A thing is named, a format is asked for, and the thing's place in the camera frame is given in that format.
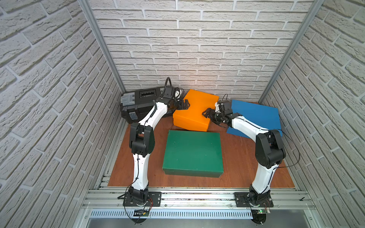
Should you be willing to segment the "orange shoebox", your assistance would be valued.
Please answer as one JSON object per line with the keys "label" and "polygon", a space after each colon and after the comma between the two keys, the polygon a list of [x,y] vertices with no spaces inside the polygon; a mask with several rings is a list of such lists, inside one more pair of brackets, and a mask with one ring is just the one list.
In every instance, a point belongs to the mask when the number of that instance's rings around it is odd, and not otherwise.
{"label": "orange shoebox", "polygon": [[208,108],[215,109],[215,103],[218,102],[219,97],[191,89],[185,99],[188,100],[190,107],[187,110],[174,112],[174,126],[189,131],[207,132],[211,121],[202,113]]}

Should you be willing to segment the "green shoebox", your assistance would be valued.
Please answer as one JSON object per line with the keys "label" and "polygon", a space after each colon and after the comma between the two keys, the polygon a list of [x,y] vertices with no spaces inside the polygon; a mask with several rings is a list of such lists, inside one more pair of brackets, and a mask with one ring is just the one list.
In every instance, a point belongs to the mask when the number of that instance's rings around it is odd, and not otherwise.
{"label": "green shoebox", "polygon": [[219,133],[168,133],[162,169],[166,175],[219,178],[224,173]]}

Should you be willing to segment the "blue shoebox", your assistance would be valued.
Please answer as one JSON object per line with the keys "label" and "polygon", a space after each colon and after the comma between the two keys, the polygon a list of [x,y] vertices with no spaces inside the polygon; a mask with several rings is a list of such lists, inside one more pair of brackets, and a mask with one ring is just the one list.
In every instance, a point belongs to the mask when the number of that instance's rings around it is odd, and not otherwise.
{"label": "blue shoebox", "polygon": [[277,108],[238,100],[232,100],[231,108],[233,113],[243,115],[258,126],[269,130],[280,129],[279,133],[283,136]]}

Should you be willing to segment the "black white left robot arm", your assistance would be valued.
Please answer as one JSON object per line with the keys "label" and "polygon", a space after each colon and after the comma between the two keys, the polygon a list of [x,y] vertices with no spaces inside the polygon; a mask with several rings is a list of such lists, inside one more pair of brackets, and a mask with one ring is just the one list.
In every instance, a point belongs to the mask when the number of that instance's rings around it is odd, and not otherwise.
{"label": "black white left robot arm", "polygon": [[163,93],[153,100],[153,105],[142,120],[130,128],[129,147],[133,154],[133,182],[126,191],[131,202],[144,206],[150,201],[148,196],[148,163],[155,147],[154,129],[168,111],[187,110],[188,100],[183,99],[184,89],[166,86]]}

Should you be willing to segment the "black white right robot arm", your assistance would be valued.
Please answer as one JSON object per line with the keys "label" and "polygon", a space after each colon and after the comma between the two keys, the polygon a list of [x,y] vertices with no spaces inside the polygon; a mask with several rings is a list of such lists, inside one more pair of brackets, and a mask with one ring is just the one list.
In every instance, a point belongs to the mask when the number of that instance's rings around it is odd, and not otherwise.
{"label": "black white right robot arm", "polygon": [[234,113],[232,103],[222,100],[215,103],[215,108],[207,108],[202,115],[216,125],[222,123],[236,129],[255,142],[255,158],[258,162],[255,179],[250,190],[243,198],[252,207],[272,207],[271,182],[275,171],[286,157],[282,136],[279,130],[269,130]]}

